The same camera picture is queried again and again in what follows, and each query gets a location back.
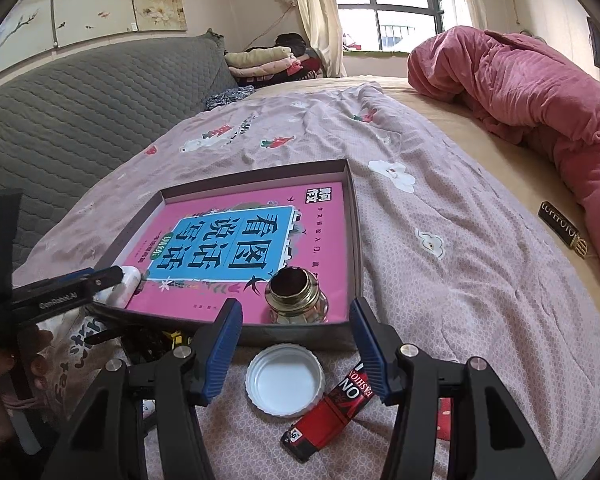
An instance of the pink comforter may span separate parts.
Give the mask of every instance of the pink comforter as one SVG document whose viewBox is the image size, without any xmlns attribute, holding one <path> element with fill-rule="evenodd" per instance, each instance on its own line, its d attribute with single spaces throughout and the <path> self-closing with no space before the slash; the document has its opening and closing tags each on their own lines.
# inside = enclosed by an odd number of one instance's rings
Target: pink comforter
<svg viewBox="0 0 600 480">
<path fill-rule="evenodd" d="M 486 129 L 554 161 L 600 256 L 600 82 L 541 41 L 455 27 L 416 47 L 409 83 L 458 98 Z"/>
<path fill-rule="evenodd" d="M 224 124 L 239 128 L 245 122 L 250 127 L 233 139 L 227 132 L 213 136 L 217 140 L 211 144 L 197 143 Z M 279 135 L 288 142 L 274 147 L 269 141 Z M 307 95 L 256 94 L 181 122 L 92 187 L 37 243 L 13 281 L 23 285 L 93 266 L 158 189 L 333 158 L 346 158 L 352 170 L 364 291 L 378 317 L 435 358 L 487 359 L 558 478 L 588 464 L 600 443 L 600 315 L 577 273 L 502 184 L 433 124 L 375 85 Z M 298 202 L 304 200 L 296 196 Z M 319 239 L 316 219 L 301 217 L 307 234 L 298 236 Z M 210 303 L 225 299 L 216 288 L 207 291 Z M 54 330 L 49 349 L 54 365 L 46 380 L 57 413 L 67 413 L 81 398 L 88 384 L 85 368 L 94 373 L 110 358 L 93 353 L 100 345 L 86 358 L 72 352 L 77 342 L 63 328 L 79 331 L 86 323 L 66 320 Z M 379 478 L 395 410 L 371 400 L 341 436 L 299 464 L 279 444 L 290 421 L 258 412 L 245 394 L 244 375 L 257 352 L 238 349 L 222 394 L 197 410 L 216 478 Z M 327 388 L 358 360 L 354 352 L 317 352 L 317 357 Z M 155 435 L 154 430 L 145 440 L 146 461 L 149 478 L 160 479 Z M 439 442 L 434 480 L 446 478 L 447 463 L 448 444 Z"/>
</svg>

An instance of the black rectangular tag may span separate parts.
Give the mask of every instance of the black rectangular tag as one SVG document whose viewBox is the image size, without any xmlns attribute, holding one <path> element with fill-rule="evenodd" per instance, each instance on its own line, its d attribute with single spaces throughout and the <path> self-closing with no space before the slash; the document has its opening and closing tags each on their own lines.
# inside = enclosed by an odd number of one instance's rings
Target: black rectangular tag
<svg viewBox="0 0 600 480">
<path fill-rule="evenodd" d="M 545 200 L 540 205 L 538 216 L 567 244 L 567 247 L 584 258 L 587 254 L 587 243 L 580 238 L 580 231 L 576 226 L 569 222 L 557 207 Z"/>
</svg>

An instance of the pile of clothes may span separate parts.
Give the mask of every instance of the pile of clothes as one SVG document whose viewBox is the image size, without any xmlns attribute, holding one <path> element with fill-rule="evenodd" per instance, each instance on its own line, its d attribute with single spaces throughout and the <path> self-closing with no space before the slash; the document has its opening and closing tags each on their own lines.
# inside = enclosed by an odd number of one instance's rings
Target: pile of clothes
<svg viewBox="0 0 600 480">
<path fill-rule="evenodd" d="M 307 48 L 302 36 L 294 32 L 278 36 L 275 46 L 228 52 L 224 60 L 240 86 L 263 88 L 322 76 L 319 53 Z"/>
<path fill-rule="evenodd" d="M 214 94 L 208 97 L 205 101 L 205 112 L 218 108 L 219 106 L 227 106 L 231 103 L 237 103 L 246 99 L 253 94 L 256 89 L 252 85 L 243 86 L 242 88 L 229 88 L 219 94 Z"/>
</svg>

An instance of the gray quilted cushion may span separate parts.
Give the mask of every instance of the gray quilted cushion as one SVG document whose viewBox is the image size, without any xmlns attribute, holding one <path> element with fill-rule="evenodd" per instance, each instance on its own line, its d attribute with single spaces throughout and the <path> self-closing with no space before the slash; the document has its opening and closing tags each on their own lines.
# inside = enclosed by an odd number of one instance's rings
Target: gray quilted cushion
<svg viewBox="0 0 600 480">
<path fill-rule="evenodd" d="M 0 87 L 0 189 L 24 190 L 14 264 L 97 181 L 236 85 L 222 37 L 73 54 Z"/>
</svg>

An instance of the screw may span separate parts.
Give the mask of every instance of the screw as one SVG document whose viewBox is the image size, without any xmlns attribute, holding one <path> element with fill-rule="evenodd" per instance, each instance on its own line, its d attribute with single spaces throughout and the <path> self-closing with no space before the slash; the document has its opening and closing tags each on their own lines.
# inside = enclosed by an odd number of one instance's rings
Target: screw
<svg viewBox="0 0 600 480">
<path fill-rule="evenodd" d="M 482 371 L 487 367 L 487 361 L 481 357 L 472 357 L 469 364 L 471 365 L 471 368 L 478 371 Z"/>
<path fill-rule="evenodd" d="M 418 347 L 416 345 L 402 345 L 400 347 L 400 353 L 402 355 L 405 355 L 407 357 L 416 357 L 416 355 L 418 355 Z"/>
<path fill-rule="evenodd" d="M 115 372 L 122 368 L 122 361 L 120 359 L 109 359 L 107 364 L 104 366 L 109 372 Z"/>
<path fill-rule="evenodd" d="M 191 355 L 191 347 L 187 345 L 176 346 L 175 350 L 173 351 L 173 355 L 179 357 L 180 359 L 189 357 Z"/>
</svg>

